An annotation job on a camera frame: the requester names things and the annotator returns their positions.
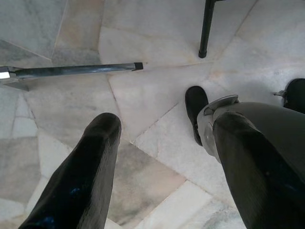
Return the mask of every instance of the floor tile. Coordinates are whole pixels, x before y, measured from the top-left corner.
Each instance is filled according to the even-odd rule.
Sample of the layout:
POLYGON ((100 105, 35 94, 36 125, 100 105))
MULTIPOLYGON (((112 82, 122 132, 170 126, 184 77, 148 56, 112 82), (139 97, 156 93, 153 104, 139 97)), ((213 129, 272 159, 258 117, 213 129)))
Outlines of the floor tile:
POLYGON ((228 208, 224 203, 212 199, 197 211, 185 224, 179 229, 205 229, 211 219, 214 219, 220 212, 228 208))
POLYGON ((19 92, 0 87, 0 139, 10 138, 19 92))
POLYGON ((28 103, 25 101, 23 93, 19 94, 17 101, 16 114, 17 117, 25 117, 33 119, 32 111, 30 110, 28 103))
POLYGON ((26 219, 25 215, 17 216, 12 219, 0 222, 1 229, 17 229, 26 219))
POLYGON ((117 74, 110 84, 131 141, 206 79, 211 64, 117 74))
POLYGON ((43 130, 38 133, 41 174, 50 178, 69 155, 68 147, 43 130))
POLYGON ((66 0, 11 0, 3 2, 0 39, 51 57, 66 0))
POLYGON ((302 0, 259 0, 238 36, 277 58, 304 60, 304 10, 302 0))
POLYGON ((52 56, 54 66, 101 64, 98 51, 56 47, 52 56))
POLYGON ((237 209, 212 200, 180 229, 245 229, 237 209))
POLYGON ((37 135, 37 126, 35 121, 30 118, 16 117, 14 120, 12 137, 35 137, 37 135))
POLYGON ((222 56, 212 67, 212 77, 221 74, 259 73, 289 66, 292 60, 281 60, 260 50, 239 37, 234 37, 222 56))
POLYGON ((234 206, 222 166, 196 144, 184 101, 175 106, 144 134, 135 144, 144 152, 157 152, 157 160, 184 175, 204 190, 234 206), (151 139, 156 139, 154 148, 151 139))
POLYGON ((103 0, 69 0, 56 46, 97 50, 102 13, 103 0))
POLYGON ((51 61, 26 51, 25 49, 0 40, 0 66, 2 65, 20 68, 38 68, 50 67, 51 61))
POLYGON ((23 204, 0 198, 0 221, 22 215, 23 212, 23 204))
POLYGON ((241 102, 260 102, 283 105, 282 98, 274 92, 284 90, 295 78, 304 78, 304 64, 288 64, 282 68, 270 67, 252 73, 220 73, 211 75, 216 82, 230 94, 239 95, 241 102))
POLYGON ((125 229, 132 229, 184 181, 183 176, 123 141, 108 218, 125 229))
POLYGON ((209 194, 186 181, 135 228, 177 229, 211 199, 209 194))
POLYGON ((103 74, 51 77, 27 82, 25 97, 38 127, 71 147, 97 115, 118 115, 116 103, 103 74))
MULTIPOLYGON (((221 54, 254 3, 216 4, 209 54, 203 61, 221 54)), ((106 0, 100 36, 102 63, 141 60, 155 67, 201 62, 197 55, 203 9, 204 2, 198 0, 106 0)))
POLYGON ((122 229, 122 227, 110 219, 106 219, 105 229, 122 229))
POLYGON ((27 203, 39 182, 37 138, 0 140, 0 198, 27 203))
POLYGON ((52 56, 54 65, 101 63, 98 43, 102 12, 103 0, 68 1, 52 56))
POLYGON ((39 200, 44 188, 47 186, 48 181, 49 180, 45 177, 40 178, 38 185, 36 186, 32 196, 30 197, 28 204, 26 205, 25 212, 27 215, 31 213, 31 211, 37 204, 37 201, 39 200))

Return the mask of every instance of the black shoe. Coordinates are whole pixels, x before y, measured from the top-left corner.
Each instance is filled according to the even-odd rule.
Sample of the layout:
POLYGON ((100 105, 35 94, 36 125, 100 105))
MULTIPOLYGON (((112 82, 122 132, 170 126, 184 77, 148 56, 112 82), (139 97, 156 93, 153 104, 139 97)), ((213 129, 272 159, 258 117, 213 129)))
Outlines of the black shoe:
POLYGON ((185 106, 187 116, 193 126, 195 141, 202 146, 202 142, 198 133, 197 116, 199 112, 208 105, 208 98, 203 88, 199 86, 193 86, 187 89, 185 93, 185 106))
POLYGON ((288 84, 284 107, 305 114, 305 79, 295 79, 288 84))

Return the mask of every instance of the black chair leg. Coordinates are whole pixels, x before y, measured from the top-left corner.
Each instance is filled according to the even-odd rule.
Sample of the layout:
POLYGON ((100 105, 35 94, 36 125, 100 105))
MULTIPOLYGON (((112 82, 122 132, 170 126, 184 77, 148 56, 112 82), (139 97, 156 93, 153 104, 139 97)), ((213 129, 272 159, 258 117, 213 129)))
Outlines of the black chair leg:
POLYGON ((207 54, 207 47, 208 47, 210 29, 211 29, 211 24, 212 24, 214 6, 217 1, 223 1, 223 0, 206 0, 205 1, 202 35, 201 35, 201 43, 200 43, 200 49, 199 49, 200 58, 206 57, 206 54, 207 54))

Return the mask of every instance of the rubber foot cap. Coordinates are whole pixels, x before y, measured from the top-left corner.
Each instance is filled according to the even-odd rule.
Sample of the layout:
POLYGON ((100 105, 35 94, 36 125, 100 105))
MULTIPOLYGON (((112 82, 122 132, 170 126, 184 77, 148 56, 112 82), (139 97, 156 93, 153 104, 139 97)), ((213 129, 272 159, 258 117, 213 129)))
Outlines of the rubber foot cap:
POLYGON ((134 66, 135 66, 134 71, 142 70, 143 69, 143 63, 142 62, 134 63, 134 66))
POLYGON ((205 51, 205 52, 200 52, 200 51, 199 51, 198 56, 199 56, 200 58, 205 58, 205 57, 206 57, 206 54, 207 54, 207 51, 205 51))

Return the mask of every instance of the metal rod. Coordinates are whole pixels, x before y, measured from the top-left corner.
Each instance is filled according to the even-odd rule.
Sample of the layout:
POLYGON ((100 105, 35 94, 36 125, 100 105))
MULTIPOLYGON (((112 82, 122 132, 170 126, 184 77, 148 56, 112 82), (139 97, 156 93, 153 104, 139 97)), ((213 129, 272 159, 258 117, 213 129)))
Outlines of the metal rod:
POLYGON ((41 78, 49 76, 106 73, 114 71, 135 71, 143 69, 142 63, 104 64, 69 67, 30 68, 16 70, 17 79, 41 78))
POLYGON ((206 57, 208 41, 210 36, 215 0, 206 0, 205 8, 204 8, 204 16, 203 16, 203 25, 202 25, 202 34, 201 34, 201 42, 198 56, 200 58, 206 57))

